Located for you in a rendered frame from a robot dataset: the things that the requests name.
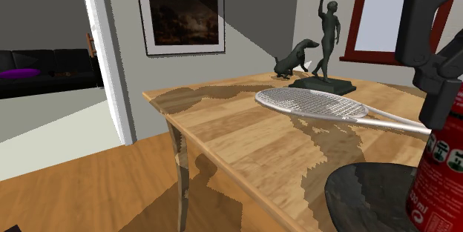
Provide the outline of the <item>wooden table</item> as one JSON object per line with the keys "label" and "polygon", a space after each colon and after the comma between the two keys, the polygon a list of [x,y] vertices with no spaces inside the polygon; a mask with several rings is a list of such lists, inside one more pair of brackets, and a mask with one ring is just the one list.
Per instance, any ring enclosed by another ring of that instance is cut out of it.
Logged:
{"label": "wooden table", "polygon": [[290,232],[335,232],[324,196],[328,175],[353,162],[415,166],[427,137],[289,116],[255,101],[258,91],[287,85],[262,73],[143,96],[164,115],[178,159],[196,145]]}

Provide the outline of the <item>dark dog figure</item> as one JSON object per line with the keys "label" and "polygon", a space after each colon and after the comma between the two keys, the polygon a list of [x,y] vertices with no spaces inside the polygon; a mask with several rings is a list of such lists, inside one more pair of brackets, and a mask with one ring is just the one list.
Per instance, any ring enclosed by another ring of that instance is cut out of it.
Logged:
{"label": "dark dog figure", "polygon": [[308,69],[305,67],[305,49],[306,48],[315,48],[320,44],[314,42],[311,39],[304,39],[293,48],[292,52],[282,60],[278,60],[275,57],[276,65],[274,67],[274,72],[276,72],[277,77],[283,77],[284,79],[289,79],[289,76],[293,75],[293,69],[298,65],[301,66],[304,72],[307,72]]}

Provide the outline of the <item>silver tennis racket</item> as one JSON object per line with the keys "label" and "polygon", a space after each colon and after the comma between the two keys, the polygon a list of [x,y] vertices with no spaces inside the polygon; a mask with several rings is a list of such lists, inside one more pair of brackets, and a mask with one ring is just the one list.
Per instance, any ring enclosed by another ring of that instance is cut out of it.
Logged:
{"label": "silver tennis racket", "polygon": [[294,116],[388,127],[426,135],[431,133],[422,123],[317,90],[275,87],[257,92],[255,101],[264,107]]}

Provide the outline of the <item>dark standing man statue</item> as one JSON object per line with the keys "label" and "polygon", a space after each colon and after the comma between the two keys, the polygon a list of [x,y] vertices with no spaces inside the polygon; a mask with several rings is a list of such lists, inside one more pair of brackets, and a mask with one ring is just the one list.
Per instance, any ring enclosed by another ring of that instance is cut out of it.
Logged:
{"label": "dark standing man statue", "polygon": [[335,44],[339,43],[341,23],[335,12],[338,9],[337,1],[327,3],[326,12],[323,9],[324,0],[320,0],[318,6],[318,16],[322,22],[324,33],[321,39],[323,58],[317,63],[312,71],[312,77],[295,80],[290,87],[318,90],[333,93],[339,96],[351,93],[356,90],[352,82],[341,79],[330,79],[328,77],[328,63],[334,50]]}

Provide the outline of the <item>dark grey bowl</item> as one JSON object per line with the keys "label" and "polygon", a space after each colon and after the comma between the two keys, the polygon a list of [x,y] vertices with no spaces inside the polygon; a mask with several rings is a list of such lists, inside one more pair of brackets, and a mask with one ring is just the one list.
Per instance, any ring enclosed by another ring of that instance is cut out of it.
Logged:
{"label": "dark grey bowl", "polygon": [[334,170],[324,186],[337,232],[419,232],[405,203],[417,168],[359,162]]}

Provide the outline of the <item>red framed window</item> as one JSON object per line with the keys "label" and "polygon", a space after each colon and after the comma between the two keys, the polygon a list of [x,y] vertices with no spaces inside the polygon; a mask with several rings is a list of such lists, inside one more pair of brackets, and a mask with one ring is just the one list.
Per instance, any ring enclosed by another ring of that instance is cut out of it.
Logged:
{"label": "red framed window", "polygon": [[395,44],[403,0],[355,0],[343,62],[397,65]]}

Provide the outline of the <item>black sofa with purple cushion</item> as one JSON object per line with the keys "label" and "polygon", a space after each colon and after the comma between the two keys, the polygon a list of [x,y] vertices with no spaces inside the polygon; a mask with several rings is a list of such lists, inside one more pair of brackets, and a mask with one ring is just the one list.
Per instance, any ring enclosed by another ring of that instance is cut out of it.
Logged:
{"label": "black sofa with purple cushion", "polygon": [[0,50],[0,99],[101,86],[86,49]]}

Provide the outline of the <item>framed dark landscape wall picture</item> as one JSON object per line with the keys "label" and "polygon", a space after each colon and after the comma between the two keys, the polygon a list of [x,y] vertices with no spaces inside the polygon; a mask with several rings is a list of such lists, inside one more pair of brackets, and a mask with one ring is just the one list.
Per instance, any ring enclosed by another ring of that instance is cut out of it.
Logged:
{"label": "framed dark landscape wall picture", "polygon": [[138,0],[148,56],[223,53],[224,0]]}

